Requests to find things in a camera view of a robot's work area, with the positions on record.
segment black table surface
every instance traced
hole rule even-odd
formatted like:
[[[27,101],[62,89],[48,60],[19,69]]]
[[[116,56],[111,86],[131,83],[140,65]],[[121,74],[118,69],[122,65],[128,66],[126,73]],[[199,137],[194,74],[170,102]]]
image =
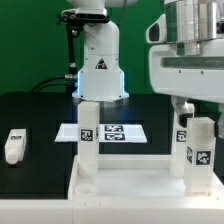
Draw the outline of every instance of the black table surface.
[[[201,103],[197,115],[217,119]],[[141,124],[147,143],[101,143],[101,154],[170,154],[170,97],[131,95],[129,102],[101,108],[101,124]],[[61,93],[8,93],[0,97],[0,199],[66,199],[77,143],[55,143],[61,123],[77,123],[77,104]],[[5,161],[10,129],[27,129],[24,160]],[[223,141],[217,141],[215,170],[224,176]]]

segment white pillar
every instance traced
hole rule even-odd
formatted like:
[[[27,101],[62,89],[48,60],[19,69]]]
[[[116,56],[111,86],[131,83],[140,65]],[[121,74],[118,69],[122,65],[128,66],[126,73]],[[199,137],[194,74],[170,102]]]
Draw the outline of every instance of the white pillar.
[[[188,104],[190,113],[195,112],[193,104]],[[187,128],[179,125],[177,113],[174,111],[173,136],[171,146],[170,175],[173,177],[184,176],[185,155],[186,155]]]
[[[211,193],[216,143],[214,123],[206,117],[188,119],[184,170],[187,196]]]
[[[82,102],[78,105],[79,174],[83,177],[93,177],[98,171],[99,108],[97,102]]]

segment white platform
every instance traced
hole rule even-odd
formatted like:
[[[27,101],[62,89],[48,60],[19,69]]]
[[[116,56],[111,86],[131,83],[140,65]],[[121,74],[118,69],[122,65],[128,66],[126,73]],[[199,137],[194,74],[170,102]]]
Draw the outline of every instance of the white platform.
[[[169,164],[170,156],[101,155],[98,176],[82,178],[76,157],[68,200],[0,200],[0,223],[223,224],[224,187],[215,174],[211,196],[185,197]],[[80,186],[87,188],[77,195]]]

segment white paper sheet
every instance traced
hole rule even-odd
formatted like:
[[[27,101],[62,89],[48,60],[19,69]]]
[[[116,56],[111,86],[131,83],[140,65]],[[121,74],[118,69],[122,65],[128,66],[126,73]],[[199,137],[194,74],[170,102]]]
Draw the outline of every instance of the white paper sheet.
[[[78,124],[61,124],[55,142],[77,142]],[[147,139],[141,125],[101,124],[100,142],[146,143]]]

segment black sticker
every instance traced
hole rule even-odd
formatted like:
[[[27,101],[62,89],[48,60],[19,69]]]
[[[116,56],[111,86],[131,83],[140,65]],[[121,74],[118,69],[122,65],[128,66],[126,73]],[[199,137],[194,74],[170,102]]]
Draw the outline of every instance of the black sticker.
[[[123,125],[105,125],[105,132],[123,132]]]
[[[99,138],[99,127],[96,128],[96,139]]]
[[[192,163],[193,160],[193,151],[191,148],[187,147],[187,160]]]
[[[22,136],[11,136],[11,140],[20,140]]]
[[[177,131],[176,141],[177,142],[186,142],[187,132],[186,131]]]
[[[123,133],[117,133],[117,134],[106,133],[105,140],[107,140],[107,141],[124,141],[125,135]]]
[[[196,166],[211,164],[211,151],[197,151]]]
[[[103,60],[103,58],[100,59],[99,63],[97,64],[95,69],[107,69],[107,66]]]
[[[81,129],[81,141],[92,142],[93,130]]]

